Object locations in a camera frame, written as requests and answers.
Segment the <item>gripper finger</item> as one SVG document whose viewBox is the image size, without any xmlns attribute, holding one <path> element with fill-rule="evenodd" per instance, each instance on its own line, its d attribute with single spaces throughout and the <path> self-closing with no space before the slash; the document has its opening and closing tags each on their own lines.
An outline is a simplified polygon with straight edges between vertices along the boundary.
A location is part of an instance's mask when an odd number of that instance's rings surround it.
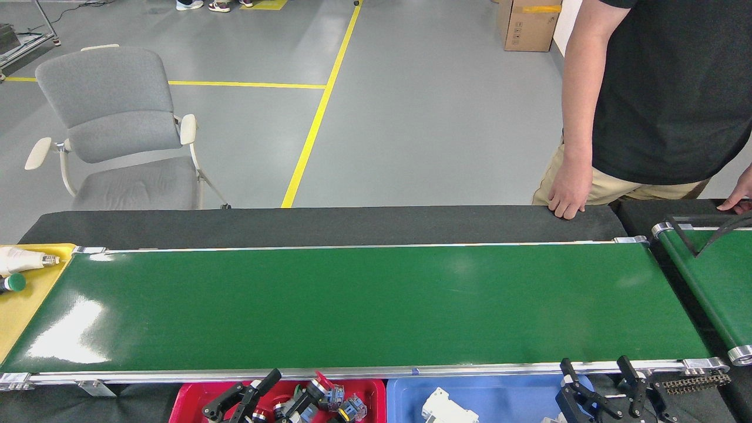
<svg viewBox="0 0 752 423">
<path fill-rule="evenodd" d="M 277 404 L 275 422 L 312 422 L 317 414 L 317 404 L 324 396 L 325 385 L 311 380 L 292 399 Z"/>
<path fill-rule="evenodd" d="M 274 368 L 257 384 L 237 382 L 202 409 L 210 422 L 252 422 L 261 398 L 280 381 L 282 373 Z"/>
</svg>

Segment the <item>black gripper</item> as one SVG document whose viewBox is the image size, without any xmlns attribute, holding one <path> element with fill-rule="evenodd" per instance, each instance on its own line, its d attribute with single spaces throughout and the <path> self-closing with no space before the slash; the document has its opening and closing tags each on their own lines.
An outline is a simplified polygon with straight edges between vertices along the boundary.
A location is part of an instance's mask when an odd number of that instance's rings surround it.
<svg viewBox="0 0 752 423">
<path fill-rule="evenodd" d="M 610 401 L 584 386 L 569 358 L 563 358 L 560 369 L 564 375 L 555 400 L 567 422 L 665 422 L 666 386 L 650 382 L 632 367 L 628 357 L 617 359 L 625 397 L 619 397 L 616 409 Z"/>
</svg>

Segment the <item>person's right hand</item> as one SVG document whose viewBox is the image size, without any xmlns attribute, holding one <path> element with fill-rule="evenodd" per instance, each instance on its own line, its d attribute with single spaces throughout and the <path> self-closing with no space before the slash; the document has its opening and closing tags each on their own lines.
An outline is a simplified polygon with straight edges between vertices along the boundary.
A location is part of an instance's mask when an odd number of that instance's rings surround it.
<svg viewBox="0 0 752 423">
<path fill-rule="evenodd" d="M 550 188 L 548 209 L 559 219 L 572 220 L 585 211 L 592 187 L 591 164 L 566 157 Z"/>
</svg>

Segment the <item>person's left hand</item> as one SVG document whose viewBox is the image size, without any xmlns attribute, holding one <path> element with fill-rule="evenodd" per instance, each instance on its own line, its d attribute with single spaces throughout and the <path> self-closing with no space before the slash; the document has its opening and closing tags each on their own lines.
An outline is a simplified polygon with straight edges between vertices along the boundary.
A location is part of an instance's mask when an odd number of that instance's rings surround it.
<svg viewBox="0 0 752 423">
<path fill-rule="evenodd" d="M 751 209 L 751 164 L 744 169 L 741 176 L 739 176 L 737 183 L 731 191 L 731 195 L 725 199 L 719 206 L 716 207 L 721 212 L 733 212 L 741 215 L 747 213 Z"/>
</svg>

